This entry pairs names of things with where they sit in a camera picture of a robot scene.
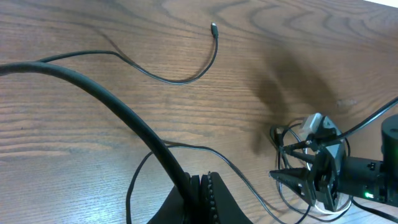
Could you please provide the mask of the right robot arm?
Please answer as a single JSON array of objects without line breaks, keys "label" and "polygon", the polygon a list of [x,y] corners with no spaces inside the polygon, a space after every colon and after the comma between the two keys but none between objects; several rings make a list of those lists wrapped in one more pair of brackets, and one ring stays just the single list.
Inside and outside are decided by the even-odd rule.
[{"label": "right robot arm", "polygon": [[281,147],[285,153],[310,163],[311,168],[273,170],[273,179],[294,191],[313,206],[321,202],[332,212],[337,210],[340,194],[397,206],[397,116],[381,124],[383,159],[381,161],[346,155],[343,140],[322,141],[322,137],[337,137],[340,130],[332,120],[320,113],[305,119],[299,134],[304,142],[299,147],[310,148],[312,155]]}]

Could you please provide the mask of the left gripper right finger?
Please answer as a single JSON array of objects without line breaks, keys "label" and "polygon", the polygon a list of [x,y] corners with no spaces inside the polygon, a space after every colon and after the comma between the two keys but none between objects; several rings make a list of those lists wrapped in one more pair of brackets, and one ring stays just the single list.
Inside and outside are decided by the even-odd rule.
[{"label": "left gripper right finger", "polygon": [[205,211],[210,224],[252,224],[217,172],[205,176]]}]

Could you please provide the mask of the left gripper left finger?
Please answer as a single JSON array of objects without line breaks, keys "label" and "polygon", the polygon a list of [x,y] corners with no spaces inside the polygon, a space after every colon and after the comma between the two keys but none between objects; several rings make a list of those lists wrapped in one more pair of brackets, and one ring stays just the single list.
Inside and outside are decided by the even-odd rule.
[{"label": "left gripper left finger", "polygon": [[196,205],[191,207],[180,195],[176,187],[173,187],[167,198],[147,222],[148,224],[200,224],[205,223],[204,207],[201,199],[201,176],[193,175],[190,179],[190,186]]}]

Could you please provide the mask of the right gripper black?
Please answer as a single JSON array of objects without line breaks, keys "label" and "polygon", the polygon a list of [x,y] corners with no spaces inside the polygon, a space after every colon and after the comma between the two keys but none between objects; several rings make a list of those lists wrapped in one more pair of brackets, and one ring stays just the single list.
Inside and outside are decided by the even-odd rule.
[{"label": "right gripper black", "polygon": [[281,147],[286,154],[312,164],[311,171],[306,168],[281,169],[272,170],[269,175],[310,206],[318,200],[327,210],[335,212],[340,196],[338,176],[345,158],[344,142],[338,137],[340,134],[331,119],[324,116],[317,130],[307,138],[315,156],[299,152],[308,147],[305,141]]}]

